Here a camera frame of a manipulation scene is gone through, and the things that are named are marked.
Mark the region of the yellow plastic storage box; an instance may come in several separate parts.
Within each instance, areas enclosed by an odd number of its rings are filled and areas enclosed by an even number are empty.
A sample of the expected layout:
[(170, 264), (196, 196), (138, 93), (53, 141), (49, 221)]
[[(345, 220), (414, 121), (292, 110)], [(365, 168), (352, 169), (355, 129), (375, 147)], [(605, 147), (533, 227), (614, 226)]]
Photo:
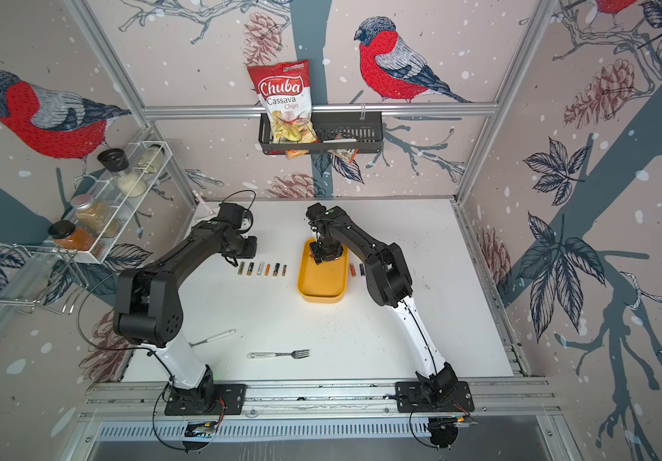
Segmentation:
[(305, 242), (297, 279), (297, 291), (309, 303), (338, 303), (348, 286), (348, 251), (343, 247), (342, 255), (333, 261), (315, 263), (311, 244)]

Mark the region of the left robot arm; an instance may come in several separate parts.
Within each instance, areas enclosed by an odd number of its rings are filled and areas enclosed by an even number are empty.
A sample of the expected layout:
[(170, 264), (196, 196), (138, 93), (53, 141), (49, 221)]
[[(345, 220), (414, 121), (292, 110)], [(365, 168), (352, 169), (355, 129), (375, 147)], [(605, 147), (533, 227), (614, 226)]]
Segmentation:
[(217, 392), (213, 371), (198, 358), (182, 332), (185, 316), (179, 288), (213, 255), (234, 267), (240, 259), (253, 259), (257, 238), (247, 234), (253, 221), (247, 207), (222, 203), (217, 215), (195, 224), (167, 255), (118, 276), (114, 332), (157, 358), (168, 372), (173, 401), (190, 411), (201, 413), (215, 407)]

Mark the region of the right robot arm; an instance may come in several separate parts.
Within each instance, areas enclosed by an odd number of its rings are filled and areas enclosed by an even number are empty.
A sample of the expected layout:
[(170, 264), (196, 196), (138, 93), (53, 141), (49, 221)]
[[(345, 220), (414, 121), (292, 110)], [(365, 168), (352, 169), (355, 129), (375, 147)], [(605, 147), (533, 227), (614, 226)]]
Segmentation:
[(308, 207), (306, 217), (315, 233), (315, 242), (310, 244), (315, 264), (336, 261), (345, 250), (361, 259), (371, 299), (392, 310), (409, 341), (423, 401), (432, 408), (451, 405), (459, 379), (420, 318), (413, 299), (413, 278), (400, 246), (374, 238), (341, 207), (328, 209), (316, 203)]

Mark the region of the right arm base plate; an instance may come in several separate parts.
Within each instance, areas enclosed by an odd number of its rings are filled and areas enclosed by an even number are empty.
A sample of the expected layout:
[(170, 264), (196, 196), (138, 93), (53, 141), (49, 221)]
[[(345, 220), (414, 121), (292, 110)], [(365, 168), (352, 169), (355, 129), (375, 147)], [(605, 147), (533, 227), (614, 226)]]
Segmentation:
[(433, 413), (471, 413), (475, 410), (469, 384), (459, 381), (452, 393), (443, 403), (431, 405), (424, 399), (421, 383), (418, 381), (397, 381), (394, 384), (394, 397), (399, 413), (433, 412)]

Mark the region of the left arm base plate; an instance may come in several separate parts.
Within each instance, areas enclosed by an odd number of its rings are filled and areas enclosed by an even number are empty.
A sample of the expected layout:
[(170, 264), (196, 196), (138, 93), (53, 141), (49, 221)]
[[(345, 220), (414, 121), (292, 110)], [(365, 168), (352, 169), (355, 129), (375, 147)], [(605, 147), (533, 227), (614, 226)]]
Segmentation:
[(171, 389), (167, 395), (166, 416), (234, 416), (242, 413), (247, 386), (214, 384), (194, 389)]

